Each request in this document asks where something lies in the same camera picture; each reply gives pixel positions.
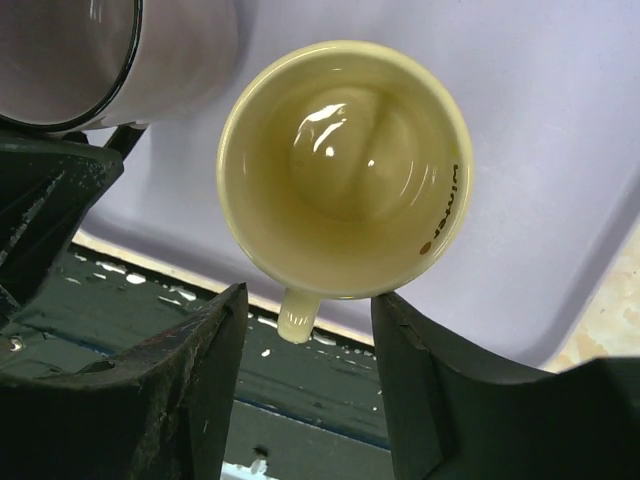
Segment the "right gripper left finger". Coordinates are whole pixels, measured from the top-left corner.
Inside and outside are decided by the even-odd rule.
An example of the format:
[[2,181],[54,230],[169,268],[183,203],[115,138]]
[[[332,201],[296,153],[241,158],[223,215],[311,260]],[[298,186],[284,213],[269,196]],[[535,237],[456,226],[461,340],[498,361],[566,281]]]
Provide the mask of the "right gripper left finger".
[[248,320],[235,284],[75,374],[1,378],[5,479],[217,479]]

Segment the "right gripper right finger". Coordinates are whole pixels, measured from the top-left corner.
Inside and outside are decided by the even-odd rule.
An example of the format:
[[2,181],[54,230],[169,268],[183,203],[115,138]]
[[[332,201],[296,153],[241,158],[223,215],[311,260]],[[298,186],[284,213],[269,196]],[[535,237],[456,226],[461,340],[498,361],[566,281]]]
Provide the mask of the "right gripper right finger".
[[554,374],[492,353],[396,293],[371,302],[398,479],[635,479],[639,361]]

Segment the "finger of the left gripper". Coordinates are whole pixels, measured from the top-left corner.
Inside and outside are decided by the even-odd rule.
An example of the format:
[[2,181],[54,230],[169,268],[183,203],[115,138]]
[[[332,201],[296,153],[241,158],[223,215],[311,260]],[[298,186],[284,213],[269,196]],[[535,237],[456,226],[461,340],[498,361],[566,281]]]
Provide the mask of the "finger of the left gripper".
[[111,149],[1,136],[1,318],[40,292],[88,210],[124,172]]

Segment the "cream yellow mug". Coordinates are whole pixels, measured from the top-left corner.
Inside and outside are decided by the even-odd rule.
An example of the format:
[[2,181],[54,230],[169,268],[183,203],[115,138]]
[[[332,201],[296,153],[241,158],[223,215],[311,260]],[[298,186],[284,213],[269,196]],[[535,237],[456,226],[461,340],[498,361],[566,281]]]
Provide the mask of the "cream yellow mug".
[[308,341],[323,300],[372,298],[428,270],[466,216],[473,153],[442,83],[354,40],[263,70],[224,125],[217,191],[251,262],[284,289],[277,330]]

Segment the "purple glass mug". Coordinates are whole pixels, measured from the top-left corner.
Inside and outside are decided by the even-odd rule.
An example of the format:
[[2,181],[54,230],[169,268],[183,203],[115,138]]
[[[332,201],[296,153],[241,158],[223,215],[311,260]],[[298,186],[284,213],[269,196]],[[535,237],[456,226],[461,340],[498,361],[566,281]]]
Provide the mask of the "purple glass mug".
[[231,1],[4,1],[1,125],[62,137],[192,115],[238,50]]

